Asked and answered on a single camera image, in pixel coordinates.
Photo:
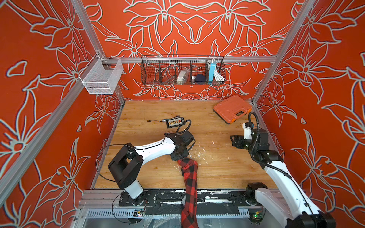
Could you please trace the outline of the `red black plaid sleeve arm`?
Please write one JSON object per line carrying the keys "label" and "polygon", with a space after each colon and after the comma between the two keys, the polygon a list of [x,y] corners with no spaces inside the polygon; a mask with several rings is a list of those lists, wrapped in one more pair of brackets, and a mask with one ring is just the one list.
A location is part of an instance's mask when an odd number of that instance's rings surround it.
{"label": "red black plaid sleeve arm", "polygon": [[182,228],[197,228],[197,173],[198,163],[190,158],[177,161],[182,167],[185,184],[185,204],[181,213]]}

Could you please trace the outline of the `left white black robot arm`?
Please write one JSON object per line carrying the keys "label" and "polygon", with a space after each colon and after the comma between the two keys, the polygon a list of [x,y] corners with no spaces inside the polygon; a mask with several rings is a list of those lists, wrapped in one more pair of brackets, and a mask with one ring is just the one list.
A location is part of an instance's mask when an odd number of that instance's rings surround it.
{"label": "left white black robot arm", "polygon": [[126,191],[133,200],[140,200],[144,189],[137,180],[143,165],[159,157],[169,155],[172,161],[182,161],[187,158],[189,151],[195,144],[194,136],[189,132],[192,121],[185,120],[188,126],[181,130],[178,127],[174,133],[164,134],[163,139],[141,146],[124,144],[116,156],[111,160],[108,169],[118,187]]}

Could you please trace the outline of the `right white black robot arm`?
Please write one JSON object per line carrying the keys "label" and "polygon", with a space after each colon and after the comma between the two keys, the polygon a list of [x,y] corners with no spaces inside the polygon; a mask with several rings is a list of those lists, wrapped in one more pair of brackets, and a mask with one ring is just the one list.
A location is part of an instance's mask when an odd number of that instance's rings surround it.
{"label": "right white black robot arm", "polygon": [[241,196],[251,206],[261,205],[284,228],[335,228],[336,221],[304,193],[290,174],[280,154],[270,149],[269,134],[259,125],[256,113],[249,112],[243,135],[230,136],[233,147],[248,151],[251,159],[271,177],[283,200],[262,182],[249,183]]}

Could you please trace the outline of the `black charger board with connectors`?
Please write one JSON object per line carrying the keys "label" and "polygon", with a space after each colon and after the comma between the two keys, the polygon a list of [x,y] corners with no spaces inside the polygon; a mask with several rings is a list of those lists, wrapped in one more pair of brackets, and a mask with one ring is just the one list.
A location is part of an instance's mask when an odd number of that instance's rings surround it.
{"label": "black charger board with connectors", "polygon": [[164,120],[147,120],[147,122],[165,123],[167,129],[180,127],[181,125],[184,125],[184,121],[185,121],[185,119],[183,117],[180,117],[180,116],[176,116],[176,117],[169,118],[169,119],[164,119]]}

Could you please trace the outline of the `orange plastic tool case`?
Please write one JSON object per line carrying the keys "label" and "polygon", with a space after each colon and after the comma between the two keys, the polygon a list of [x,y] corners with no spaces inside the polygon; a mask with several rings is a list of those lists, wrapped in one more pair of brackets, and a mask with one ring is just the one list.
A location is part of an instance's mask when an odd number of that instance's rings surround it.
{"label": "orange plastic tool case", "polygon": [[213,111],[226,123],[232,124],[252,110],[252,105],[238,95],[224,99],[213,107]]}

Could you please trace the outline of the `dark blue round object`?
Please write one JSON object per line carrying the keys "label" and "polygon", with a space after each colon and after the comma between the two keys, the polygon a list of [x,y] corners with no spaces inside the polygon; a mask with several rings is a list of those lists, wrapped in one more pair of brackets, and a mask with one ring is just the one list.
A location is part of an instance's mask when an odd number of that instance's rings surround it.
{"label": "dark blue round object", "polygon": [[204,85],[206,83],[206,76],[202,74],[198,74],[195,79],[195,83],[198,85]]}

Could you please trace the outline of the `silver grey pouch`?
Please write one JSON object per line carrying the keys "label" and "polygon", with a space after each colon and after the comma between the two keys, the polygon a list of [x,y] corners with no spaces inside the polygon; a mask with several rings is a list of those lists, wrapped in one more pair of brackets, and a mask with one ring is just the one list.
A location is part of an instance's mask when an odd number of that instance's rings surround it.
{"label": "silver grey pouch", "polygon": [[176,84],[177,85],[184,85],[187,80],[189,79],[190,69],[183,69],[180,71],[179,75],[177,76]]}

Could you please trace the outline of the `light blue box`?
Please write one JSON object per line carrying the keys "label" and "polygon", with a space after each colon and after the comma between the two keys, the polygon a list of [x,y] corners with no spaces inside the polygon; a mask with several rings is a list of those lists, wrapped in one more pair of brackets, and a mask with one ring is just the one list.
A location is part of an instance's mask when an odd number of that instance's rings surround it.
{"label": "light blue box", "polygon": [[208,60],[208,67],[209,67],[209,76],[208,76],[208,84],[211,85],[214,79],[214,73],[216,70],[216,63],[214,60]]}

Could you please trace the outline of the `clear plastic bin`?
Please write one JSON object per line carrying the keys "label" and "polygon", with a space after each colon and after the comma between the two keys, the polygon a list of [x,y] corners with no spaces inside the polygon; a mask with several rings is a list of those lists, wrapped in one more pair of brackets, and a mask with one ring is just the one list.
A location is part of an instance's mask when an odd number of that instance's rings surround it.
{"label": "clear plastic bin", "polygon": [[101,59],[93,60],[80,77],[84,88],[92,95],[112,95],[124,72],[121,60],[111,64]]}

